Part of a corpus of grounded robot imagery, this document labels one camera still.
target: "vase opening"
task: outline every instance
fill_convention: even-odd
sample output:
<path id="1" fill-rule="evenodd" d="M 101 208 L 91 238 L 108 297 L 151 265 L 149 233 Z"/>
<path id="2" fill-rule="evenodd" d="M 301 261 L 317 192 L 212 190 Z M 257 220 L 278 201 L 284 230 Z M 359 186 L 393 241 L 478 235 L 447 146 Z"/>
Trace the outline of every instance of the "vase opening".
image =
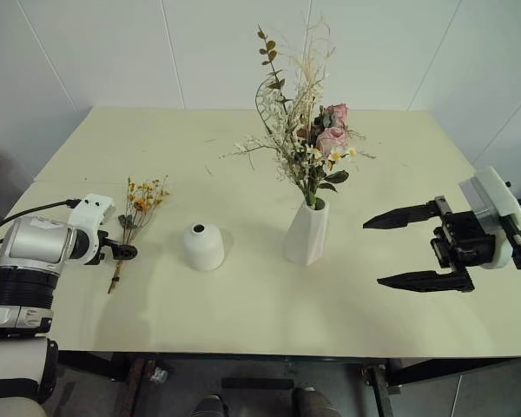
<path id="1" fill-rule="evenodd" d="M 322 210 L 325 206 L 326 206 L 326 203 L 324 202 L 324 200 L 322 200 L 319 197 L 316 197 L 316 203 L 314 204 L 314 209 Z"/>

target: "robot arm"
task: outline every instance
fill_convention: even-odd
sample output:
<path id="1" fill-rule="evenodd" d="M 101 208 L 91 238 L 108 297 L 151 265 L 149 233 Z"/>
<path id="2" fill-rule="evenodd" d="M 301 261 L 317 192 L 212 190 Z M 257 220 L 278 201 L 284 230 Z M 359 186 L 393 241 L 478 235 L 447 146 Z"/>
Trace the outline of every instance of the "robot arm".
<path id="1" fill-rule="evenodd" d="M 460 184 L 472 211 L 453 213 L 443 196 L 420 206 L 396 208 L 377 215 L 363 228 L 403 228 L 438 216 L 442 225 L 434 229 L 431 246 L 442 268 L 410 272 L 378 279 L 382 285 L 416 292 L 456 289 L 472 291 L 466 267 L 502 268 L 513 259 L 521 269 L 521 206 L 492 167 L 478 171 Z"/>
<path id="2" fill-rule="evenodd" d="M 115 259 L 137 255 L 98 229 L 113 212 L 109 197 L 87 195 L 68 223 L 26 216 L 6 233 L 0 249 L 0 417 L 44 415 L 35 401 L 44 402 L 54 389 L 58 348 L 41 334 L 52 323 L 64 264 L 96 265 L 103 246 Z"/>

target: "small white vase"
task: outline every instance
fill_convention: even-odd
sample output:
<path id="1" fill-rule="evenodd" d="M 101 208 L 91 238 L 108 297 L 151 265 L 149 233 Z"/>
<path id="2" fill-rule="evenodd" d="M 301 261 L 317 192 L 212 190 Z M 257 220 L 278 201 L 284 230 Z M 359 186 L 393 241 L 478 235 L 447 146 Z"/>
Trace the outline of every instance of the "small white vase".
<path id="1" fill-rule="evenodd" d="M 214 224 L 195 223 L 186 228 L 183 249 L 189 266 L 199 271 L 212 271 L 224 261 L 222 235 Z"/>
<path id="2" fill-rule="evenodd" d="M 309 208 L 303 201 L 287 231 L 284 256 L 291 262 L 310 265 L 322 256 L 329 206 L 327 202 L 318 200 L 319 204 L 324 204 L 319 210 Z"/>

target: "black metal table frame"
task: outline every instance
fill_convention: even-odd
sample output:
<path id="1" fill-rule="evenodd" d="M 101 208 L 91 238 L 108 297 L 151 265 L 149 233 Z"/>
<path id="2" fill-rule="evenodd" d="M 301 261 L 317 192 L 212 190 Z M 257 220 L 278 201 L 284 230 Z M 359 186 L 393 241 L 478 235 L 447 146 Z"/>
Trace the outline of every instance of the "black metal table frame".
<path id="1" fill-rule="evenodd" d="M 204 359 L 241 361 L 333 361 L 361 366 L 367 385 L 374 391 L 380 417 L 393 417 L 390 394 L 399 394 L 407 384 L 430 381 L 459 374 L 467 374 L 483 367 L 493 367 L 520 358 L 455 358 L 430 359 L 402 367 L 399 360 L 381 358 L 328 358 L 321 356 L 287 356 L 264 354 L 156 354 L 113 353 L 111 360 L 80 351 L 60 351 L 60 364 L 79 371 L 101 375 L 112 381 L 125 381 L 135 358 L 149 360 Z"/>

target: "white wall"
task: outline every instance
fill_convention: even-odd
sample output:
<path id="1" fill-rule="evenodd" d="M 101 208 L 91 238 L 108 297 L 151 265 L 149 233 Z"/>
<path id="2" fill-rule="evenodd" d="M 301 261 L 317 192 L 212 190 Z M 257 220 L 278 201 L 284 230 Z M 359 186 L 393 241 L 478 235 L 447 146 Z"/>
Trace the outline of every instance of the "white wall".
<path id="1" fill-rule="evenodd" d="M 0 212 L 93 105 L 251 109 L 256 24 L 301 50 L 320 15 L 328 103 L 429 109 L 521 195 L 521 0 L 0 0 Z"/>

